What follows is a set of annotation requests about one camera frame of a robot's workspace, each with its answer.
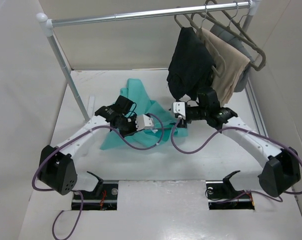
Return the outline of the teal t shirt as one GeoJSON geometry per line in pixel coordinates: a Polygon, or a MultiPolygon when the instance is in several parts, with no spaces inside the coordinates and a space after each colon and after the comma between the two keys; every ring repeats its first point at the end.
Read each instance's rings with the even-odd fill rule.
{"type": "Polygon", "coordinates": [[[132,122],[133,129],[138,132],[125,137],[130,144],[140,144],[143,148],[149,148],[167,142],[171,134],[174,137],[188,136],[185,128],[172,130],[176,119],[157,101],[150,99],[141,80],[128,79],[126,87],[120,90],[120,95],[137,104],[134,110],[137,116],[132,122]]]}

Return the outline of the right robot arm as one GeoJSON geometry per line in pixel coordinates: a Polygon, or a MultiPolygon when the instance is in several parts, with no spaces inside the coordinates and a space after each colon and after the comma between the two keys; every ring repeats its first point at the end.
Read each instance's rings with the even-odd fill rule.
{"type": "Polygon", "coordinates": [[[253,156],[263,169],[258,179],[265,193],[279,197],[300,181],[300,162],[293,148],[280,146],[257,134],[235,111],[220,105],[212,88],[201,89],[197,93],[197,98],[196,106],[178,104],[183,121],[191,123],[205,120],[210,127],[235,141],[253,156]]]}

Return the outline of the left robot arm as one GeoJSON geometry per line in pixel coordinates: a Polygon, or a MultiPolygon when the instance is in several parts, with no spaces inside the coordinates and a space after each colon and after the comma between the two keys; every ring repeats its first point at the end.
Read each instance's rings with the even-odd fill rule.
{"type": "Polygon", "coordinates": [[[71,191],[85,191],[91,198],[102,194],[103,180],[89,172],[76,170],[76,163],[97,142],[103,129],[119,133],[121,137],[136,132],[133,110],[136,103],[124,96],[116,102],[100,107],[91,119],[75,134],[56,146],[47,145],[41,151],[34,180],[48,186],[48,191],[66,195],[71,191]]]}

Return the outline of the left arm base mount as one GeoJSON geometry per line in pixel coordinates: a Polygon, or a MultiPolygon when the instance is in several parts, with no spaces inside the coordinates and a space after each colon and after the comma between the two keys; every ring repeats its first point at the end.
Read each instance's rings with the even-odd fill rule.
{"type": "Polygon", "coordinates": [[[71,201],[71,210],[115,211],[117,210],[119,181],[103,180],[92,172],[77,176],[71,201]]]}

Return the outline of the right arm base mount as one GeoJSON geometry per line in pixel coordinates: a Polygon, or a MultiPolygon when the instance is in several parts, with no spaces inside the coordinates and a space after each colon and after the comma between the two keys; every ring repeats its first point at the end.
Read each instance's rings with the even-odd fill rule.
{"type": "Polygon", "coordinates": [[[239,170],[226,175],[222,180],[207,180],[205,196],[209,210],[255,210],[251,193],[235,190],[231,177],[239,170]]]}

